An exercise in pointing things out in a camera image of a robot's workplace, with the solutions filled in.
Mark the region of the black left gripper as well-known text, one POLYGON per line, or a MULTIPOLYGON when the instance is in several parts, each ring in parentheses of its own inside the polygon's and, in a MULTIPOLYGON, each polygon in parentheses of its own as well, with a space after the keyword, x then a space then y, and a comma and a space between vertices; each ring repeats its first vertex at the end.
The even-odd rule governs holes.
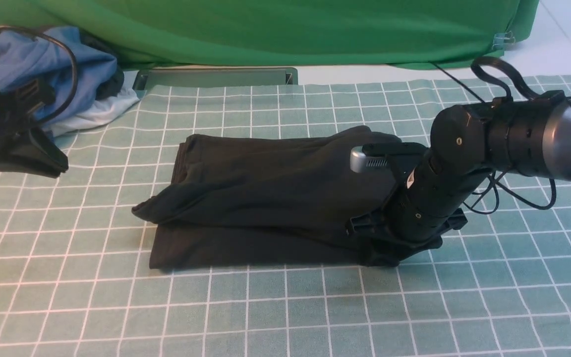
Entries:
POLYGON ((42 79, 0 91, 0 173, 56 179, 69 170, 68 157, 52 136, 32 128, 36 111, 55 101, 54 88, 42 79))

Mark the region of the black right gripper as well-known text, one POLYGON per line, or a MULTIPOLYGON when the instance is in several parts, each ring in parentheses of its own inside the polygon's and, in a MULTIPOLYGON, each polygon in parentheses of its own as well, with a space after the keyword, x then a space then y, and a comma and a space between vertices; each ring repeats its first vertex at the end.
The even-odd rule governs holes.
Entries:
POLYGON ((383 205, 352 218, 347 232, 360 239, 360 265, 398 267, 443 244, 441 227, 489 176, 485 164, 487 105, 455 105, 431 125, 430 147, 395 183, 383 205))

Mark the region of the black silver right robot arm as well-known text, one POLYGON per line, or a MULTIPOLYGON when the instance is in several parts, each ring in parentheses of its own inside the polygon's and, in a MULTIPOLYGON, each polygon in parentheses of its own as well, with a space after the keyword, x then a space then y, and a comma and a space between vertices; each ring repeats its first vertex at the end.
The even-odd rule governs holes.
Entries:
POLYGON ((430 147, 414 142, 352 149, 356 173, 388 169, 394 187, 383 204, 346 225, 361 266, 397 267, 442 246, 443 235, 467 223, 462 205, 496 172, 571 181, 571 97, 562 90, 515 102, 451 106, 431 125, 430 147))

